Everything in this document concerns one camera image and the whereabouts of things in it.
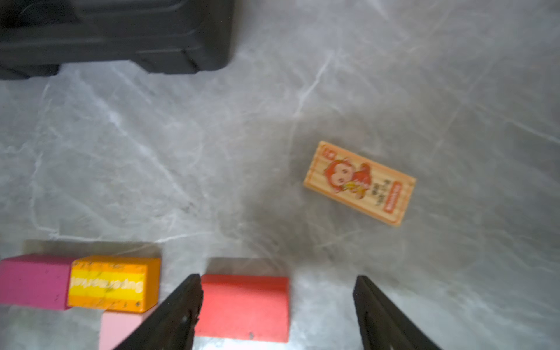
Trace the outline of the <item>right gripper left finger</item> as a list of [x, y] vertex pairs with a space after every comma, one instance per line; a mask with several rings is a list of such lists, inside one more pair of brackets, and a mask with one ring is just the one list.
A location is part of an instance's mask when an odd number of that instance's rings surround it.
[[191, 274], [116, 350], [192, 349], [204, 292]]

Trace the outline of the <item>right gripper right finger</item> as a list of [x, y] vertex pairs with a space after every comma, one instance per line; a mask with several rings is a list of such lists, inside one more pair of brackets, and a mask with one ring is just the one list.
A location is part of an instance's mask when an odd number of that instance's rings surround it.
[[353, 299], [364, 349], [440, 350], [367, 276], [357, 277]]

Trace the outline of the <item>light pink block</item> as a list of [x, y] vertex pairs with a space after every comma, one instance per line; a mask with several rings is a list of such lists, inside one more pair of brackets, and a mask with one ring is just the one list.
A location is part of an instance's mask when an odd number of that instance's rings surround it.
[[155, 310], [157, 306], [141, 313], [105, 311], [102, 314], [99, 333], [99, 350], [112, 350], [131, 335]]

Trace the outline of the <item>orange block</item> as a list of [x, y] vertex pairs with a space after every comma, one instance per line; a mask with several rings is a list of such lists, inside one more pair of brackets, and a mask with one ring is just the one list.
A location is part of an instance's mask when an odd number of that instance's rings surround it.
[[142, 314], [159, 301], [160, 258], [90, 256], [71, 266], [70, 307]]

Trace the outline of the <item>red block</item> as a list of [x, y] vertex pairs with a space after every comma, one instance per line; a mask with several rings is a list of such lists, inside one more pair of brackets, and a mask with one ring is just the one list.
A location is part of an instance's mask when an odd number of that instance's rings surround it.
[[199, 337], [287, 343], [290, 280], [205, 274], [204, 300], [195, 327]]

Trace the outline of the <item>magenta block top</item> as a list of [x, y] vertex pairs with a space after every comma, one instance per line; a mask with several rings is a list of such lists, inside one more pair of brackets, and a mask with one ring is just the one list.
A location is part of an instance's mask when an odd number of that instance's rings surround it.
[[21, 255], [1, 261], [1, 304], [65, 311], [74, 258]]

